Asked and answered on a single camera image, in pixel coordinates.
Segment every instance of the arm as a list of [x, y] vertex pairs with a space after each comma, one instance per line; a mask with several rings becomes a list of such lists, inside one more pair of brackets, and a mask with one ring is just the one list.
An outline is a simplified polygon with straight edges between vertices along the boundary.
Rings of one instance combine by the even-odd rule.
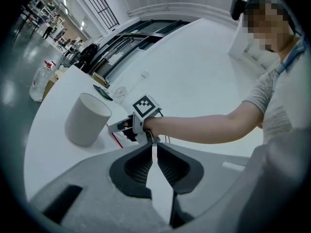
[[250, 102], [241, 105], [228, 115], [201, 117], [154, 117], [145, 122], [154, 137], [162, 134], [184, 141], [216, 144], [232, 142], [250, 133], [262, 123], [263, 113]]

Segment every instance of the lanyard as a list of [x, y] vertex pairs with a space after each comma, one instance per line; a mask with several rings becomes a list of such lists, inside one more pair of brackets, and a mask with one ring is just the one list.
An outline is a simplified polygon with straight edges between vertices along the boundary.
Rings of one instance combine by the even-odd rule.
[[306, 40], [305, 37], [301, 37], [294, 46], [294, 48], [290, 51], [289, 55], [287, 56], [285, 62], [281, 62], [278, 67], [276, 68], [276, 71], [280, 75], [284, 70], [288, 71], [288, 67], [291, 65], [291, 63], [294, 61], [296, 57], [298, 57], [300, 54], [302, 54], [306, 50]]

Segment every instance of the black headband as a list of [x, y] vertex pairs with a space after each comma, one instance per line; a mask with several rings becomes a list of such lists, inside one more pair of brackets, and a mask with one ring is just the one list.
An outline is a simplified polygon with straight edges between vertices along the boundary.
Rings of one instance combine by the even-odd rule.
[[[230, 14], [233, 20], [237, 21], [240, 18], [240, 15], [245, 12], [245, 10], [254, 8], [255, 5], [259, 4], [259, 2], [262, 1], [263, 3], [266, 2], [266, 0], [232, 0], [231, 8], [230, 8]], [[292, 18], [289, 16], [286, 9], [281, 5], [278, 4], [281, 10], [285, 11], [286, 16], [288, 17], [288, 24], [290, 25], [292, 31], [296, 33], [295, 31], [295, 24]]]

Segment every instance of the phone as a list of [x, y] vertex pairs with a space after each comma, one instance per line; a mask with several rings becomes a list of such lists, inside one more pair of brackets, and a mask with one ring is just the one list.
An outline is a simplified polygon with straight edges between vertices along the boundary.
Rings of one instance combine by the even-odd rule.
[[103, 89], [101, 89], [99, 86], [96, 86], [96, 85], [93, 85], [93, 86], [105, 99], [113, 101], [113, 99], [109, 97], [109, 95]]

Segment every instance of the cardboard box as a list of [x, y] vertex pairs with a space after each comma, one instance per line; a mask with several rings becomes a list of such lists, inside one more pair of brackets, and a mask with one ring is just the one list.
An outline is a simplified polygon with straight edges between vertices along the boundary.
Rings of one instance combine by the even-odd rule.
[[53, 85], [56, 83], [58, 79], [52, 75], [52, 77], [50, 78], [47, 86], [45, 87], [45, 90], [44, 90], [44, 94], [43, 94], [43, 98], [42, 98], [42, 101], [44, 100], [44, 98], [46, 97], [46, 95], [48, 94], [48, 92], [51, 90], [51, 88], [53, 87]]
[[102, 76], [98, 75], [96, 72], [93, 72], [92, 78], [100, 83], [103, 87], [107, 86], [106, 80]]

